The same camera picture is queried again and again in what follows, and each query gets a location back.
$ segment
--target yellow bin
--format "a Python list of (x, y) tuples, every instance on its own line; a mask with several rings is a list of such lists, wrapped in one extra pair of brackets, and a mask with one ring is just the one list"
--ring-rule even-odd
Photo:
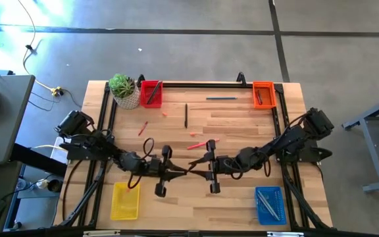
[(127, 182), (116, 182), (113, 187), (111, 220), (135, 220), (138, 217), (139, 184), (129, 189)]

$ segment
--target blue marker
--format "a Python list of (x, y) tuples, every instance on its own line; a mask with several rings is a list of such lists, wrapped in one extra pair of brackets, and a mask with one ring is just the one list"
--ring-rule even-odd
[(207, 97), (206, 99), (237, 99), (237, 97)]

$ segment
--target red marker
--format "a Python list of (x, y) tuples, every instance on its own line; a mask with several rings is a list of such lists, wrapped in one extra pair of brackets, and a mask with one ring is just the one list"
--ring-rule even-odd
[(207, 142), (201, 142), (199, 144), (191, 145), (191, 146), (187, 147), (187, 149), (194, 149), (194, 148), (197, 148), (197, 147), (201, 147), (201, 146), (205, 145), (206, 143)]
[(140, 135), (143, 133), (145, 127), (147, 126), (147, 123), (149, 123), (149, 122), (145, 121), (145, 123), (144, 123), (144, 125), (143, 125), (143, 128), (141, 129), (141, 131), (139, 131), (138, 136), (140, 136)]

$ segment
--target blue bin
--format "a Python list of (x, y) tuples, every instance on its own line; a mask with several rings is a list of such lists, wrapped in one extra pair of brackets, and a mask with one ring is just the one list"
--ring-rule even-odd
[[(274, 212), (279, 216), (277, 221), (267, 210), (258, 198), (257, 191), (260, 191)], [(258, 221), (262, 225), (286, 224), (286, 214), (284, 211), (282, 189), (279, 186), (255, 187), (255, 202), (257, 203)]]

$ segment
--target gray floor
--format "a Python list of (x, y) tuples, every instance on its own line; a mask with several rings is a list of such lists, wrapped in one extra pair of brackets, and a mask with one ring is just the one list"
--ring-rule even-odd
[[(23, 2), (38, 26), (273, 29), (267, 0)], [(379, 1), (275, 0), (275, 4), (281, 30), (379, 32)], [(30, 21), (16, 1), (0, 0), (0, 24)], [(0, 68), (24, 73), (24, 45), (31, 37), (12, 28), (0, 32)], [(106, 80), (116, 72), (163, 80), (233, 81), (241, 70), (250, 81), (282, 81), (274, 36), (39, 33), (36, 37), (38, 53), (28, 59), (29, 71), (50, 86), (69, 89), (79, 102), (88, 80)], [(301, 83), (307, 107), (323, 109), (336, 125), (333, 134), (320, 142), (334, 152), (322, 162), (334, 226), (379, 234), (379, 192), (364, 194), (361, 188), (378, 180), (363, 135), (339, 126), (379, 102), (379, 38), (283, 37), (282, 41), (290, 80)], [(50, 98), (38, 85), (34, 92)], [(31, 100), (50, 107), (37, 97)], [(72, 109), (77, 108), (69, 97), (51, 112), (29, 105), (17, 142), (52, 144), (53, 127)], [(55, 203), (23, 201), (17, 219), (25, 228), (49, 226)], [(41, 212), (35, 217), (22, 214), (31, 205), (42, 207)]]

